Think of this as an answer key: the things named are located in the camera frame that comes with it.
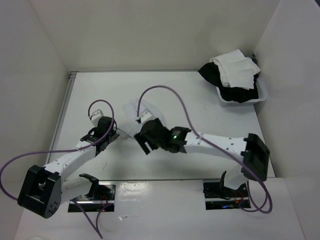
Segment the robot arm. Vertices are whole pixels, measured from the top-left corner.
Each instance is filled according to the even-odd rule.
[[[202,138],[205,138],[237,157],[262,181],[267,179],[270,151],[256,134],[249,133],[248,137],[235,138],[199,133],[201,137],[198,137],[185,127],[177,126],[169,130],[161,124],[159,119],[148,120],[142,124],[141,131],[134,137],[146,154],[150,153],[149,148],[151,150],[162,148],[171,153],[202,153],[228,157],[204,142]],[[256,179],[242,166],[237,165],[232,170],[223,173],[220,181],[223,187],[237,190],[248,180],[255,181]]]
[[[112,124],[112,119],[103,116],[100,110],[94,112],[90,119],[95,127],[81,138],[73,152],[42,167],[34,165],[29,168],[17,201],[20,206],[47,219],[63,202],[84,193],[88,193],[89,197],[94,196],[99,187],[97,178],[85,173],[73,180],[67,178],[105,150],[119,135],[112,129],[98,144],[86,147],[103,137]]]

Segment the gray basket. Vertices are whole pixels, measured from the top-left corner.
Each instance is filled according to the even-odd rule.
[[[216,90],[218,92],[221,106],[226,107],[226,106],[239,106],[239,105],[253,105],[255,103],[267,100],[267,97],[268,97],[267,89],[266,89],[264,82],[262,81],[262,79],[260,77],[258,77],[256,80],[256,88],[258,90],[259,98],[258,99],[251,99],[251,100],[245,101],[243,103],[239,103],[237,101],[226,101],[221,97],[220,89],[218,87],[216,87]]]

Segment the purple cable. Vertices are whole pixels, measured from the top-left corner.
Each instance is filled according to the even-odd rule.
[[[254,205],[254,207],[256,208],[255,210],[245,210],[243,207],[241,207],[240,205],[240,208],[246,212],[249,212],[249,211],[252,211],[252,212],[261,212],[263,214],[269,214],[272,209],[273,209],[273,203],[272,203],[272,199],[271,199],[271,196],[270,196],[270,193],[266,187],[266,185],[264,184],[264,182],[258,178],[258,176],[250,169],[248,168],[243,162],[241,162],[239,159],[237,159],[235,156],[233,156],[231,153],[229,153],[228,151],[224,150],[223,148],[219,147],[218,145],[214,144],[213,142],[205,139],[204,137],[201,137],[198,132],[195,130],[194,126],[192,125],[191,123],[191,120],[190,120],[190,117],[189,117],[189,114],[188,114],[188,111],[187,111],[187,108],[185,106],[185,103],[184,101],[182,100],[182,98],[180,97],[180,95],[174,90],[172,89],[171,87],[168,87],[168,86],[164,86],[164,85],[155,85],[155,86],[151,86],[149,88],[147,88],[146,90],[144,90],[144,92],[141,94],[140,98],[139,98],[139,102],[138,102],[138,108],[137,108],[137,117],[139,117],[139,113],[140,113],[140,104],[141,104],[141,101],[142,101],[142,98],[143,96],[151,89],[155,89],[155,88],[163,88],[163,89],[167,89],[167,90],[170,90],[172,93],[174,93],[176,95],[176,97],[179,99],[182,107],[183,107],[183,110],[184,110],[184,113],[185,113],[185,116],[186,116],[186,119],[189,123],[189,126],[190,128],[192,129],[193,133],[198,137],[198,138],[201,138],[204,142],[206,142],[207,144],[209,144],[210,146],[220,150],[221,152],[223,152],[224,154],[226,154],[227,156],[229,156],[231,159],[233,159],[234,161],[236,161],[238,164],[240,164],[243,168],[245,168],[245,170],[250,174],[252,175],[258,182],[259,184],[261,185],[261,187],[263,188],[263,190],[265,191],[265,201],[264,203],[262,204],[262,206],[258,207],[257,204],[254,202],[251,194],[250,194],[250,189],[249,189],[249,182],[248,182],[248,185],[247,185],[247,190],[248,190],[248,196],[249,196],[249,199],[251,200],[252,204]],[[263,210],[262,208],[266,205],[267,203],[267,200],[269,200],[269,209],[268,210]]]
[[[11,195],[9,192],[7,192],[7,190],[4,188],[3,186],[3,183],[2,183],[2,174],[5,170],[5,168],[11,164],[12,162],[14,162],[15,160],[19,159],[19,158],[22,158],[22,157],[26,157],[26,156],[29,156],[29,155],[35,155],[35,154],[55,154],[55,153],[73,153],[73,152],[77,152],[77,151],[81,151],[81,150],[84,150],[84,149],[87,149],[89,147],[92,147],[96,144],[98,144],[99,142],[101,142],[108,134],[109,132],[112,130],[113,126],[114,126],[114,122],[115,122],[115,112],[114,112],[114,109],[112,108],[111,104],[106,101],[106,100],[103,100],[103,99],[99,99],[99,100],[95,100],[93,103],[90,104],[89,108],[88,108],[88,116],[90,116],[90,109],[91,107],[97,103],[97,102],[103,102],[103,103],[106,103],[109,105],[110,109],[111,109],[111,115],[112,115],[112,120],[111,120],[111,125],[109,126],[108,130],[105,132],[105,134],[99,138],[97,141],[87,145],[87,146],[83,146],[83,147],[80,147],[78,149],[69,149],[69,150],[48,150],[48,151],[32,151],[32,152],[27,152],[27,153],[24,153],[24,154],[21,154],[21,155],[18,155],[18,156],[15,156],[14,158],[12,158],[11,160],[9,160],[7,163],[5,163],[2,168],[0,169],[0,189],[2,190],[2,192],[7,195],[9,198],[17,201],[18,198],[16,198],[15,196]]]
[[[100,209],[100,211],[98,212],[98,215],[96,216],[95,219],[95,225],[94,223],[91,221],[90,217],[88,216],[88,214],[86,213],[86,211],[84,210],[84,208],[75,200],[71,200],[71,202],[73,202],[75,205],[77,205],[77,207],[80,209],[80,211],[84,214],[84,216],[86,217],[86,219],[88,220],[88,222],[90,223],[90,225],[92,226],[92,228],[96,231],[96,233],[99,235],[99,237],[101,239],[103,239],[104,237],[102,236],[99,227],[98,227],[98,219],[99,219],[99,215],[102,213],[103,210],[105,210],[107,207],[113,205],[112,203],[109,203],[107,205],[105,205],[103,208]]]
[[[113,204],[112,204],[112,203],[108,203],[108,204],[106,204],[103,208],[101,208],[100,211],[98,212],[98,215],[97,215],[96,218],[95,218],[95,227],[96,227],[96,229],[99,231],[99,233],[100,233],[99,226],[98,226],[99,216],[100,216],[100,214],[103,212],[103,210],[105,210],[107,207],[109,207],[109,206],[111,206],[111,205],[113,205]]]
[[[91,224],[92,228],[96,231],[96,233],[99,235],[99,237],[101,239],[103,239],[104,237],[101,235],[99,229],[96,228],[96,226],[94,225],[94,223],[91,221],[90,217],[88,216],[88,214],[86,213],[86,211],[83,209],[83,207],[77,203],[77,201],[75,200],[71,200],[71,202],[73,202],[75,205],[77,205],[77,207],[81,210],[81,212],[84,214],[84,216],[86,217],[86,219],[88,220],[88,222]]]

